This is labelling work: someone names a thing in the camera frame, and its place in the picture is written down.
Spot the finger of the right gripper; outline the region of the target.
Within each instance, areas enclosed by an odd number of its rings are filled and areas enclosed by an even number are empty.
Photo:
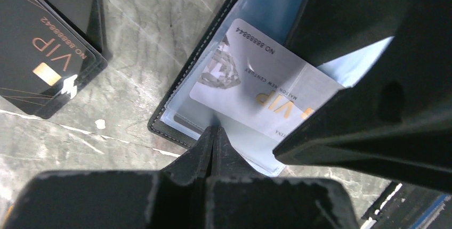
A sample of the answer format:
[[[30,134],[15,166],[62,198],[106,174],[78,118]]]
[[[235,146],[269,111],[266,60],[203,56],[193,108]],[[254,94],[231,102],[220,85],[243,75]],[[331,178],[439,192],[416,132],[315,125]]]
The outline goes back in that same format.
[[[451,0],[414,0],[392,42],[274,150],[286,165],[341,167],[451,191]]]

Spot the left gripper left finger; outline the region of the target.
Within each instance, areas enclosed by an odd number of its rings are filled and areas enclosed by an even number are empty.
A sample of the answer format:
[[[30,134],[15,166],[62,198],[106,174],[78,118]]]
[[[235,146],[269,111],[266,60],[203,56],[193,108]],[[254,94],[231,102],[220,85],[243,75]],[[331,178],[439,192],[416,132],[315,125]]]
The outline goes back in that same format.
[[[214,128],[161,170],[54,170],[21,190],[4,228],[204,228]]]

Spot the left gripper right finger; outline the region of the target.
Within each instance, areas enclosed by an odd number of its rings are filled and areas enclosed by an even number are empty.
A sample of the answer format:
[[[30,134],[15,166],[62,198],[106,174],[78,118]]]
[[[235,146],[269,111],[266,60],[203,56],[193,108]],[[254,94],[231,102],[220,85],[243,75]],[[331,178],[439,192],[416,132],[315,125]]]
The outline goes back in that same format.
[[[219,147],[229,147],[221,127],[208,127],[212,172],[206,180],[207,228],[358,228],[350,197],[326,178],[227,176]]]

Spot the single silver card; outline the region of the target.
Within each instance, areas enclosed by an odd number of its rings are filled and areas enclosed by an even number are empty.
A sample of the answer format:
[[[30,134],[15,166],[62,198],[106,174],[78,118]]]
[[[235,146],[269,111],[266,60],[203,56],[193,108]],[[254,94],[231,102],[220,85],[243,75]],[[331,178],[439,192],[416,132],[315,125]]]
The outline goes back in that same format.
[[[281,141],[341,84],[235,19],[190,91],[190,98]]]

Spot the black leather card holder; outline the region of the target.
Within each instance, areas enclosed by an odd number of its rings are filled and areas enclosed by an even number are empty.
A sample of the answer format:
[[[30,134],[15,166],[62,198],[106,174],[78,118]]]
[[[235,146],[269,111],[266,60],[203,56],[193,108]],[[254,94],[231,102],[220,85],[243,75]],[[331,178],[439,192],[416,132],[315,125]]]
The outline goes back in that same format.
[[[191,146],[222,126],[258,172],[277,176],[273,149],[337,91],[355,85],[392,40],[359,38],[357,47],[316,66],[286,43],[302,0],[230,0],[194,52],[152,125]]]

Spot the black card stack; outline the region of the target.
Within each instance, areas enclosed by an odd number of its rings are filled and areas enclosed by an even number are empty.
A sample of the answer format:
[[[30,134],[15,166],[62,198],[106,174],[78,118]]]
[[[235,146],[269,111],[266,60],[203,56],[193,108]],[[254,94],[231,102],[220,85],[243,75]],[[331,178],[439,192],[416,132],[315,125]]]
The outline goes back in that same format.
[[[107,67],[101,0],[1,0],[1,97],[51,118]]]

